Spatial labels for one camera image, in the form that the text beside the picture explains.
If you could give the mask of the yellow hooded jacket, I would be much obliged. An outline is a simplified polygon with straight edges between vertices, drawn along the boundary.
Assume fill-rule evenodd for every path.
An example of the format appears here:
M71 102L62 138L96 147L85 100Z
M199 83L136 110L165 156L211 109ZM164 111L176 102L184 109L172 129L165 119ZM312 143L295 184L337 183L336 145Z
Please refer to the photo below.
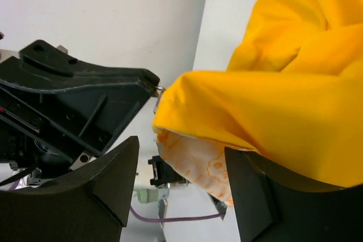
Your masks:
M228 206L225 148L344 188L362 183L362 0L257 0L225 71L163 93L161 158Z

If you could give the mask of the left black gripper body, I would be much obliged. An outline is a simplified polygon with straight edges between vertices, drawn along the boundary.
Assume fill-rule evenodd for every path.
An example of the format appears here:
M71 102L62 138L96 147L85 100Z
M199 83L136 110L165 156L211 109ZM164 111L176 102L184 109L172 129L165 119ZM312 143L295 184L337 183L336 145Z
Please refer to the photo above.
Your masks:
M12 169L65 173L98 155L98 92L1 86L2 140Z

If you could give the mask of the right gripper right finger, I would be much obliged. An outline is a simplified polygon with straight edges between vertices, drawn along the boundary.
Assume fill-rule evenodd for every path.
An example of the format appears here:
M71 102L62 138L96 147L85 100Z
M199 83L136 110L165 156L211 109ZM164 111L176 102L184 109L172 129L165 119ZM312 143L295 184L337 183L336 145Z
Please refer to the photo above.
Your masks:
M338 187L252 152L225 152L242 241L346 241Z

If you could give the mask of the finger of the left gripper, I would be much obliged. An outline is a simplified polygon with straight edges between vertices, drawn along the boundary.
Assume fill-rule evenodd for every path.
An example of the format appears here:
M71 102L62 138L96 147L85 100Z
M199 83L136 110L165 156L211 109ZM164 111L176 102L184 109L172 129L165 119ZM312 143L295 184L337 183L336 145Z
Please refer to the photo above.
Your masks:
M1 62L1 120L64 157L101 156L158 84L147 69L94 65L36 40Z

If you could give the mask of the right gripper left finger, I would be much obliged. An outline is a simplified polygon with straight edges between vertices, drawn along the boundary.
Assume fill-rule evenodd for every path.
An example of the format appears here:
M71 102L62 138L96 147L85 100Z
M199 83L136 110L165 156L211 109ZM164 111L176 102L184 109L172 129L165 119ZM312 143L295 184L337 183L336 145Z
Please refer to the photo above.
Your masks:
M131 136L102 157L38 188L49 188L57 193L85 189L117 223L126 227L139 150L138 137Z

